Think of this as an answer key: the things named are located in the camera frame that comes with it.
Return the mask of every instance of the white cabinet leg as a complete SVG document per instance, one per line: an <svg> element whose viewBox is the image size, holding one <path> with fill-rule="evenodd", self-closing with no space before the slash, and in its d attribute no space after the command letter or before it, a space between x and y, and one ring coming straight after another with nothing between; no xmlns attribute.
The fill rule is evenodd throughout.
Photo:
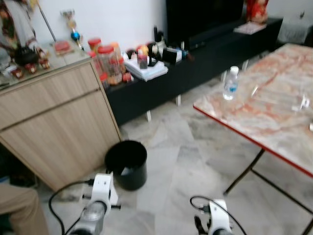
<svg viewBox="0 0 313 235"><path fill-rule="evenodd" d="M249 64L249 60L244 61L243 68L242 68L243 71L246 71L246 69L248 68L248 64Z"/></svg>
<svg viewBox="0 0 313 235"><path fill-rule="evenodd" d="M226 76L227 76L227 70L221 74L221 82L225 83Z"/></svg>
<svg viewBox="0 0 313 235"><path fill-rule="evenodd" d="M151 121L151 112L150 112L150 110L146 112L146 118L147 118L148 122Z"/></svg>
<svg viewBox="0 0 313 235"><path fill-rule="evenodd" d="M175 102L176 102L177 106L181 105L181 96L180 95L176 96Z"/></svg>

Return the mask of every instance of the metal table frame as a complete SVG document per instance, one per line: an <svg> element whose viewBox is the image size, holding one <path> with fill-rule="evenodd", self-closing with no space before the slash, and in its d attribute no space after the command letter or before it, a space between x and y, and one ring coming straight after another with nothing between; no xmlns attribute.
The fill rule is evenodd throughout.
<svg viewBox="0 0 313 235"><path fill-rule="evenodd" d="M255 159L252 161L252 163L243 171L243 173L241 173L241 175L239 175L237 177L237 179L234 180L234 182L226 189L226 191L224 192L224 196L227 196L230 191L249 173L252 172L254 175L256 175L257 177L259 177L261 180L263 180L264 182L266 182L267 184L269 184L270 186L272 186L274 189L276 189L277 191L279 191L280 193L282 193L283 195L285 195L287 198L289 198L291 201L293 201L295 204L297 204L298 206L300 206L302 209L306 210L310 215L313 216L313 211L308 208L307 206L305 206L304 204L302 204L301 202L299 202L297 199L295 199L294 197L292 197L290 194L288 194L286 191L284 191L283 189L281 189L280 187L278 187L276 184L274 184L271 180L269 180L268 178L266 178L264 175L260 174L259 172L257 172L256 170L253 169L253 167L258 163L258 161L260 160L260 158L262 157L262 155L264 154L265 150L261 149L261 151L256 155ZM305 230L303 231L302 235L308 235L309 232L312 230L313 228L313 219L310 221L309 225L305 228Z"/></svg>

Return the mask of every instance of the wooden cabinet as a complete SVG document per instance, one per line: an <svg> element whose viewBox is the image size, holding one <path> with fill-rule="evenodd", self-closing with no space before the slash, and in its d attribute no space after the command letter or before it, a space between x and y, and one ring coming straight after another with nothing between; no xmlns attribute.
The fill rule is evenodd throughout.
<svg viewBox="0 0 313 235"><path fill-rule="evenodd" d="M100 84L88 62L0 95L10 124L0 141L54 190L102 166L120 141Z"/></svg>

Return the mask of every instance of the television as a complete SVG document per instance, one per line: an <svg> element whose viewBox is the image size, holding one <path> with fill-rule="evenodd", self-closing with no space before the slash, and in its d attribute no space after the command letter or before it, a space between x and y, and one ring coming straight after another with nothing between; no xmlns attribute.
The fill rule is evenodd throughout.
<svg viewBox="0 0 313 235"><path fill-rule="evenodd" d="M244 0L166 0L167 40L192 46L190 38L241 18Z"/></svg>

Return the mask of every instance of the black trash bin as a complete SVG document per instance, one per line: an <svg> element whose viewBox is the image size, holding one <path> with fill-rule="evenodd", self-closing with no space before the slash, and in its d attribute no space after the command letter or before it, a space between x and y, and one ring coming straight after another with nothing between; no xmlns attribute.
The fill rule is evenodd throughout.
<svg viewBox="0 0 313 235"><path fill-rule="evenodd" d="M139 142L122 141L114 145L106 154L107 172L113 172L114 179L121 188L136 190L147 180L147 150Z"/></svg>

